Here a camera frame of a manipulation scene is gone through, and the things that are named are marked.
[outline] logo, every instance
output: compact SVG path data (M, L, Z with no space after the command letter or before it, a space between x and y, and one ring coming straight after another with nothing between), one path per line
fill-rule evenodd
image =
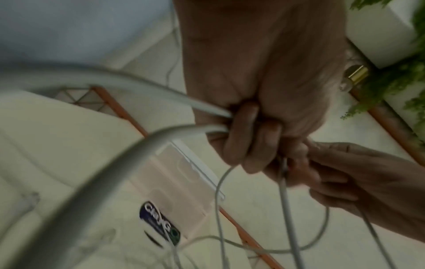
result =
M180 231L166 218L166 216L164 216L164 214L161 214L160 218L159 213L156 211L151 202L147 201L142 205L139 217L168 241L164 232L165 229L173 245L176 246L180 242Z

